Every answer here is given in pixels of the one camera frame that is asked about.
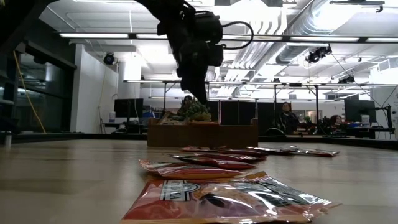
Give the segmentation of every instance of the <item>black cable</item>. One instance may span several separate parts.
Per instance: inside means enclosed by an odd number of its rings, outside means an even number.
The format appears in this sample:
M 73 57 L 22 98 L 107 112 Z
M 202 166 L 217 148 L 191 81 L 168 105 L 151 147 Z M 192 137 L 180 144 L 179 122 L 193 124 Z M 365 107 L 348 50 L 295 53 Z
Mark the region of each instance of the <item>black cable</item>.
M 224 27 L 229 27 L 229 26 L 235 25 L 235 24 L 244 24 L 245 26 L 247 26 L 250 29 L 250 32 L 251 32 L 250 40 L 249 40 L 249 42 L 247 42 L 246 44 L 244 44 L 244 45 L 242 45 L 240 47 L 227 47 L 225 44 L 222 44 L 222 46 L 224 47 L 225 50 L 240 50 L 240 49 L 243 49 L 243 48 L 249 46 L 251 44 L 251 42 L 253 41 L 253 39 L 254 39 L 254 30 L 251 27 L 251 25 L 249 23 L 247 23 L 247 22 L 234 21 L 234 22 L 230 22 L 230 23 L 227 23 L 225 25 L 222 25 L 222 27 L 223 28 Z

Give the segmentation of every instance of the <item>chip bag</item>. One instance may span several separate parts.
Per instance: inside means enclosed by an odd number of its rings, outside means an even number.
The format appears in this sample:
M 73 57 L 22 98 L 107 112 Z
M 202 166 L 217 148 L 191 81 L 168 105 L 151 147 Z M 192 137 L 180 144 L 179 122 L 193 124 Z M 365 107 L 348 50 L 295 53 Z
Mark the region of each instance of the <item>chip bag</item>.
M 289 150 L 295 154 L 308 155 L 308 156 L 320 156 L 320 157 L 335 157 L 340 151 L 329 151 L 329 150 L 319 150 L 319 149 L 301 149 L 297 146 L 290 146 Z
M 179 159 L 184 162 L 189 162 L 192 164 L 219 167 L 219 168 L 228 169 L 228 170 L 242 170 L 242 169 L 250 169 L 250 168 L 255 167 L 255 165 L 248 164 L 245 162 L 222 161 L 219 159 L 210 159 L 210 158 L 197 157 L 197 156 L 170 155 L 170 157 L 174 158 L 174 159 Z
M 219 150 L 218 153 L 247 155 L 247 156 L 254 156 L 254 157 L 264 157 L 264 156 L 268 155 L 268 153 L 266 153 L 266 151 L 261 152 L 261 151 L 255 151 L 255 150 L 250 150 L 250 149 L 224 149 L 224 150 Z
M 183 162 L 151 162 L 139 159 L 139 164 L 151 173 L 171 179 L 214 179 L 243 174 L 235 170 L 192 165 Z
M 122 219 L 136 223 L 310 222 L 337 206 L 266 175 L 148 182 Z
M 211 159 L 221 159 L 224 161 L 237 161 L 237 162 L 257 162 L 267 158 L 267 156 L 254 157 L 245 155 L 235 155 L 235 154 L 200 154 L 195 153 L 198 157 L 206 157 Z
M 187 147 L 181 148 L 181 151 L 185 151 L 185 152 L 217 152 L 217 150 L 225 149 L 225 148 L 226 148 L 226 146 L 213 147 L 213 148 L 187 146 Z
M 257 152 L 263 152 L 265 154 L 281 155 L 286 156 L 291 154 L 291 149 L 284 148 L 268 148 L 268 147 L 246 147 L 246 149 L 254 150 Z
M 210 149 L 209 147 L 196 147 L 196 146 L 187 146 L 181 148 L 181 151 L 185 152 L 216 152 L 216 149 Z

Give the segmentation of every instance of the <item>wooden table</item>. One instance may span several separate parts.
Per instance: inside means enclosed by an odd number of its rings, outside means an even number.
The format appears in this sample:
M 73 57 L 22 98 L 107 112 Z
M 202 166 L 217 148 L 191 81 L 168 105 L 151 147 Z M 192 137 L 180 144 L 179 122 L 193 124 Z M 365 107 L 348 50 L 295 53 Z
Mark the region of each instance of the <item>wooden table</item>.
M 266 144 L 281 146 L 284 144 Z M 326 144 L 329 159 L 269 156 L 264 170 L 296 189 L 342 202 L 315 224 L 398 223 L 398 154 Z M 172 161 L 176 149 L 147 149 L 145 141 L 77 140 L 15 144 L 0 150 L 0 223 L 118 223 L 141 192 L 138 158 Z

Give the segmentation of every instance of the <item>person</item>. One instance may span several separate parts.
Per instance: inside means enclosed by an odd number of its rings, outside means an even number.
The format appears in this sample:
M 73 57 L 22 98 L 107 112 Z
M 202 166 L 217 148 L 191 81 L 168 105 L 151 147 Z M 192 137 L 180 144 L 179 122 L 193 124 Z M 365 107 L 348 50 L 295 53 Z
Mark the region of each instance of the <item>person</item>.
M 179 116 L 181 116 L 182 113 L 185 112 L 191 106 L 192 103 L 193 103 L 192 96 L 190 96 L 190 95 L 185 96 L 183 101 L 182 101 L 182 103 L 181 103 L 181 107 L 178 110 L 177 114 Z
M 343 123 L 343 120 L 341 119 L 341 116 L 333 115 L 333 116 L 330 118 L 330 124 L 331 124 L 331 125 L 342 124 L 342 123 Z
M 300 122 L 296 114 L 290 111 L 290 104 L 285 102 L 282 105 L 282 112 L 279 115 L 279 128 L 285 134 L 293 134 L 299 124 Z

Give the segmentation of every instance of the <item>window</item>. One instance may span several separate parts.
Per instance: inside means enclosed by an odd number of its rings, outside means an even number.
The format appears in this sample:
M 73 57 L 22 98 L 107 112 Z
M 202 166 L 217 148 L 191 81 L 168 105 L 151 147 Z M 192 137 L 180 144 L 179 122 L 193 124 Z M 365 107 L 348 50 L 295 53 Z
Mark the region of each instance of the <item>window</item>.
M 21 55 L 21 72 L 34 109 L 46 132 L 59 133 L 70 128 L 73 71 L 66 71 L 42 58 Z M 16 100 L 15 117 L 21 131 L 42 132 L 32 109 L 22 80 Z
M 46 131 L 62 131 L 63 100 L 29 90 L 28 94 Z M 23 88 L 18 89 L 16 118 L 18 119 L 18 127 L 22 131 L 42 132 Z
M 60 96 L 72 92 L 73 83 L 66 71 L 38 57 L 22 54 L 21 72 L 25 84 L 37 91 Z

